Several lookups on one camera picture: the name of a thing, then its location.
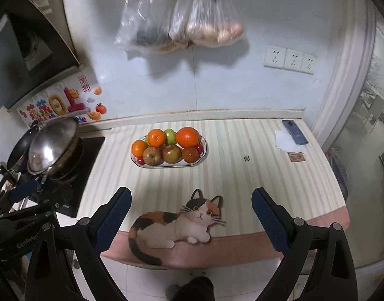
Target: stove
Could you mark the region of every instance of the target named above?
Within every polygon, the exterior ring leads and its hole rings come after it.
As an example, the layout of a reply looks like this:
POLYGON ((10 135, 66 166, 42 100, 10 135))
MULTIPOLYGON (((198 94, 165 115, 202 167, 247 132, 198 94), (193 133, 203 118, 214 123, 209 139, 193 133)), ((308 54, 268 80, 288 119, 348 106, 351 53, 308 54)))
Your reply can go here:
MULTIPOLYGON (((35 203, 49 199, 55 205, 57 212, 76 218, 83 191, 104 140, 105 137, 82 139, 83 155, 78 165, 71 171, 71 175, 68 176, 69 179, 62 182, 47 177, 46 182, 29 199, 35 203)), ((18 183, 30 179, 32 176, 25 173, 21 175, 18 183)))

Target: metal lid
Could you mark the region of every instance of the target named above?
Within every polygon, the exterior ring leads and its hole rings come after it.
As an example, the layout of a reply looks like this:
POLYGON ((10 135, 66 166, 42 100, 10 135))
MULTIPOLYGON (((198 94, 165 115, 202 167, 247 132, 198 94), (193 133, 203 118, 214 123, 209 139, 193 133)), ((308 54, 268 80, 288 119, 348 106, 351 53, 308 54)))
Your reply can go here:
POLYGON ((43 125, 29 147, 28 171, 37 175, 52 166, 67 150, 78 129, 73 117, 54 119, 43 125))

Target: striped tablecloth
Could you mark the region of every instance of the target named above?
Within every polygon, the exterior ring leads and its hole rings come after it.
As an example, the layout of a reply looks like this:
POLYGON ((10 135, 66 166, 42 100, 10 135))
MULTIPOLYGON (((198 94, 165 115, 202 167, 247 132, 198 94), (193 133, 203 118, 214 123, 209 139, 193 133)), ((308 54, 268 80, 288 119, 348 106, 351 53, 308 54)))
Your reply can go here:
POLYGON ((224 198, 222 212, 227 225, 211 227, 214 238, 264 231, 251 206, 252 192, 258 187, 265 188, 292 217, 308 221, 344 208, 344 198, 333 171, 303 120, 296 120, 296 123, 309 141, 306 161, 291 163, 288 154, 276 148, 275 131, 285 130, 281 121, 183 121, 99 131, 97 135, 104 135, 106 140, 90 174, 77 217, 93 215, 121 186, 129 188, 133 198, 120 228, 125 232, 145 212, 179 212, 197 188, 206 198, 216 195, 224 198), (208 155, 199 165, 143 169, 131 161, 131 144, 151 129, 177 131, 185 126, 196 128, 207 141, 208 155))

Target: black pants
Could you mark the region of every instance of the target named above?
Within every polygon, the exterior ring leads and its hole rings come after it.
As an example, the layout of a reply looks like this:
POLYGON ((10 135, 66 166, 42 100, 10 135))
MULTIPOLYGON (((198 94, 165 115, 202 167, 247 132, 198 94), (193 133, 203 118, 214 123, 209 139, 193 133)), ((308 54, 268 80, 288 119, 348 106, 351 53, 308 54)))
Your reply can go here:
POLYGON ((171 301, 215 301, 213 283, 207 277, 194 278, 171 301))

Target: cat ear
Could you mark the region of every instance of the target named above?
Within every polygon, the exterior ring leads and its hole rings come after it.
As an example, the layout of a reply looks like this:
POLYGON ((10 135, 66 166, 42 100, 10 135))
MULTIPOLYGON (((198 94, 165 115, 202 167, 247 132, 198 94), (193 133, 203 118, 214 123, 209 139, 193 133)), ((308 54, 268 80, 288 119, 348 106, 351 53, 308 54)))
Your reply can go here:
POLYGON ((220 208, 221 205, 223 204, 223 197, 221 197, 221 196, 216 196, 216 197, 214 197, 214 198, 211 200, 211 202, 212 202, 213 204, 215 204, 218 208, 220 208))
POLYGON ((192 197, 191 199, 201 199, 203 198, 203 193, 200 189, 196 189, 193 194, 192 194, 192 197))

